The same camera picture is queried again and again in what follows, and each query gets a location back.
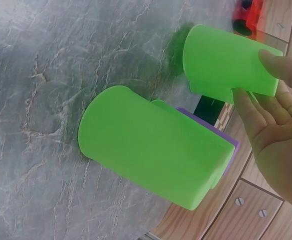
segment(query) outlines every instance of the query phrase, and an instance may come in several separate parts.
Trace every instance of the finger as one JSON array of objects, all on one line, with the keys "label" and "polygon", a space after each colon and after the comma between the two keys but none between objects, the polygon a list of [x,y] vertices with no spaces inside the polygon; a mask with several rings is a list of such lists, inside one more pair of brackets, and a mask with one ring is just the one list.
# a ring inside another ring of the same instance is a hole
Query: finger
[{"label": "finger", "polygon": [[292,117],[292,94],[289,92],[288,87],[283,81],[279,81],[276,92],[276,99],[280,105],[288,111]]},{"label": "finger", "polygon": [[271,75],[283,80],[292,88],[292,58],[274,56],[266,50],[261,50],[259,51],[259,59]]},{"label": "finger", "polygon": [[281,106],[275,97],[257,93],[254,95],[259,104],[273,116],[278,125],[292,124],[292,117],[289,112]]},{"label": "finger", "polygon": [[241,88],[233,89],[234,103],[244,123],[248,138],[252,142],[267,126],[262,114],[255,108],[247,92]]},{"label": "finger", "polygon": [[257,109],[258,112],[263,116],[265,119],[267,125],[272,125],[276,124],[276,121],[274,117],[267,111],[265,110],[251,95],[250,93],[247,93],[250,97],[251,103],[254,105],[254,107]]}]

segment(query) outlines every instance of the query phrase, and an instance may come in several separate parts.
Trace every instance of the screw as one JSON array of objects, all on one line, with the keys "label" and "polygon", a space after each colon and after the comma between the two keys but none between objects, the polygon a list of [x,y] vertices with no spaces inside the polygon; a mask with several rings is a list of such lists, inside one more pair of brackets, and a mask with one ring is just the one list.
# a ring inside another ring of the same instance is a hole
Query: screw
[{"label": "screw", "polygon": [[284,27],[284,25],[283,25],[283,24],[281,24],[280,22],[279,22],[279,23],[277,23],[277,26],[278,26],[278,27],[280,27],[280,28],[282,28],[282,29],[283,29],[283,28],[285,28],[285,27]]},{"label": "screw", "polygon": [[235,203],[237,206],[243,206],[245,201],[241,197],[236,198]]},{"label": "screw", "polygon": [[266,211],[265,209],[260,210],[260,211],[259,211],[259,216],[260,216],[261,218],[266,217],[266,216],[267,216],[267,211]]}]

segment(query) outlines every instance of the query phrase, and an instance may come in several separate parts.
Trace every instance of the black object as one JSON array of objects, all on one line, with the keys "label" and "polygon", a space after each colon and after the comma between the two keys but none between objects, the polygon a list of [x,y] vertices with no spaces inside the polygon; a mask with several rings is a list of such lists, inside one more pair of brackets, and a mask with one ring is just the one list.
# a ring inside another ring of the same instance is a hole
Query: black object
[{"label": "black object", "polygon": [[194,115],[214,126],[222,108],[224,107],[224,104],[225,103],[223,101],[202,96]]},{"label": "black object", "polygon": [[248,9],[250,8],[252,5],[252,0],[242,0],[241,1],[241,6],[244,8],[244,9]]},{"label": "black object", "polygon": [[252,31],[246,26],[246,21],[243,19],[237,19],[232,22],[233,29],[244,36],[252,35]]}]

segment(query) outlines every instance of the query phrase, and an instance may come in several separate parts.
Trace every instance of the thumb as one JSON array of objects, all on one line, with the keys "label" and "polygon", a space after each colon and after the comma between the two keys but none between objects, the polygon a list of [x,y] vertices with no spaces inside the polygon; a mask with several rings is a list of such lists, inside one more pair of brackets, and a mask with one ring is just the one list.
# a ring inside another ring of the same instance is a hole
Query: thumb
[{"label": "thumb", "polygon": [[275,56],[266,50],[261,50],[259,51],[259,59],[272,76],[283,80],[292,88],[292,58]]}]

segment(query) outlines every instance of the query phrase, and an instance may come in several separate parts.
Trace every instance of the fingernail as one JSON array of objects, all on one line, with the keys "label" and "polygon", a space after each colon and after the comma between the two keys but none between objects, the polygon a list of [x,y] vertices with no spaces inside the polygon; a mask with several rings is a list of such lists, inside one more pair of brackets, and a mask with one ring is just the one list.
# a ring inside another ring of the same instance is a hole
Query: fingernail
[{"label": "fingernail", "polygon": [[271,52],[265,50],[265,49],[261,49],[259,52],[258,52],[258,56],[259,56],[259,59],[262,61],[268,61],[270,60],[272,57],[274,57],[275,55],[272,54]]}]

